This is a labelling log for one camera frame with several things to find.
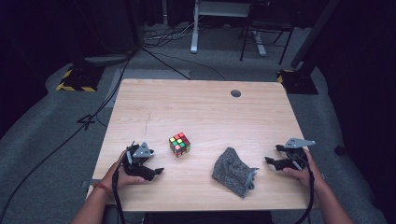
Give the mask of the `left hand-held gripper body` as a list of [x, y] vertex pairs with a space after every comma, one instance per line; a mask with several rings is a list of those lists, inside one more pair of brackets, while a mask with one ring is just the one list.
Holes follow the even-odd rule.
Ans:
[[122, 159], [122, 166], [126, 174], [141, 176], [151, 181], [155, 176], [155, 171], [146, 167], [144, 163], [152, 156], [152, 153], [153, 150], [149, 149], [146, 142], [127, 147], [125, 157]]

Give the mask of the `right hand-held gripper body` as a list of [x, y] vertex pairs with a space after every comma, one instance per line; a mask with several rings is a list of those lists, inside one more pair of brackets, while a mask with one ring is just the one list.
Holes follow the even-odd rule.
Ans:
[[297, 170], [302, 171], [307, 165], [304, 147], [313, 146], [316, 142], [299, 138], [291, 138], [285, 145], [285, 153]]

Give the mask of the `multicoloured puzzle cube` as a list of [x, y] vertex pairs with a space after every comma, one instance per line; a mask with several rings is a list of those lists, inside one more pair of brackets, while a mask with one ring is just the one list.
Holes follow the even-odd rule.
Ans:
[[169, 146], [178, 158], [190, 151], [191, 142], [184, 133], [178, 133], [169, 138]]

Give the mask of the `grey fluffy cloth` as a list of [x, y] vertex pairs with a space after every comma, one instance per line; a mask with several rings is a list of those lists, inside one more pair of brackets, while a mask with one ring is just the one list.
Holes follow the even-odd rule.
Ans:
[[247, 166], [239, 158], [235, 149], [227, 147], [216, 160], [212, 177], [241, 198], [245, 198], [251, 189], [258, 168]]

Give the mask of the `person's right hand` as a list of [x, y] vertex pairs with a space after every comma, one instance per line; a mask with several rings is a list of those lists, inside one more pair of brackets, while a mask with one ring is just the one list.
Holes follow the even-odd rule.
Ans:
[[317, 164], [313, 160], [313, 157], [310, 154], [310, 152], [307, 149], [304, 152], [307, 157], [309, 167], [304, 168], [301, 171], [294, 170], [292, 168], [284, 168], [283, 172], [289, 176], [292, 176], [300, 180], [306, 187], [309, 187], [310, 174], [312, 174], [314, 177], [314, 190], [317, 190], [325, 184], [325, 181], [322, 178], [321, 172], [317, 167]]

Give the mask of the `person's left hand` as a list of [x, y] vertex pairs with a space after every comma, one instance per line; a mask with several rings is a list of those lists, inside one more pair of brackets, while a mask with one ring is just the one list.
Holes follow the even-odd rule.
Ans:
[[105, 176], [100, 181], [100, 183], [108, 189], [112, 189], [112, 176], [116, 171], [119, 172], [117, 184], [118, 188], [123, 188], [128, 185], [142, 184], [145, 182], [145, 179], [143, 177], [127, 175], [122, 166], [118, 167], [119, 163], [122, 161], [122, 157], [124, 154], [125, 152], [122, 151], [119, 158], [110, 166]]

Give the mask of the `person's dark clothing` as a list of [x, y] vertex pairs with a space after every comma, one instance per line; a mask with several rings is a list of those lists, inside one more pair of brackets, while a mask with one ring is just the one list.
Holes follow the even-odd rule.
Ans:
[[147, 213], [143, 224], [275, 224], [269, 211]]

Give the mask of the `black yellow striped stand base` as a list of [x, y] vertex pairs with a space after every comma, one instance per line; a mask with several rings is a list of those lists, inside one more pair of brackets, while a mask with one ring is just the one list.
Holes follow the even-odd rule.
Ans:
[[91, 66], [87, 69], [70, 66], [64, 73], [57, 91], [87, 91], [98, 90], [99, 82], [105, 71], [103, 66]]
[[311, 76], [306, 76], [298, 70], [279, 70], [276, 73], [276, 80], [284, 87], [287, 94], [318, 94]]

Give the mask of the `dark slanted stand pole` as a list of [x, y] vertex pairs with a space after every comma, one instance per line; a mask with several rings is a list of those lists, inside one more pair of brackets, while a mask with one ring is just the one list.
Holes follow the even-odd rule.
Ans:
[[323, 9], [320, 16], [318, 17], [318, 20], [315, 22], [313, 28], [311, 29], [309, 35], [307, 36], [304, 43], [301, 45], [300, 49], [291, 61], [290, 66], [292, 68], [297, 68], [300, 62], [303, 62], [305, 60], [308, 51], [311, 50], [311, 48], [313, 47], [314, 42], [318, 37], [320, 31], [332, 15], [339, 2], [340, 0], [330, 0], [326, 7]]

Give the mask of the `black chair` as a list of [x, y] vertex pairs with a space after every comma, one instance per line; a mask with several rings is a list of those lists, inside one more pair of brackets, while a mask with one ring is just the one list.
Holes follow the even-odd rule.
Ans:
[[247, 21], [240, 33], [243, 44], [239, 61], [242, 62], [248, 44], [248, 34], [277, 34], [272, 47], [282, 48], [278, 64], [282, 64], [294, 31], [295, 8], [290, 0], [253, 0], [247, 12]]

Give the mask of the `white desk frame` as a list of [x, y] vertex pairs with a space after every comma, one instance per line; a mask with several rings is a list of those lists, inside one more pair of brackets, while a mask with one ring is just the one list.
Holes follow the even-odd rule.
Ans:
[[195, 0], [193, 10], [193, 30], [191, 38], [191, 53], [198, 51], [199, 19], [202, 16], [219, 16], [246, 18], [248, 16], [249, 3], [214, 2], [209, 0]]

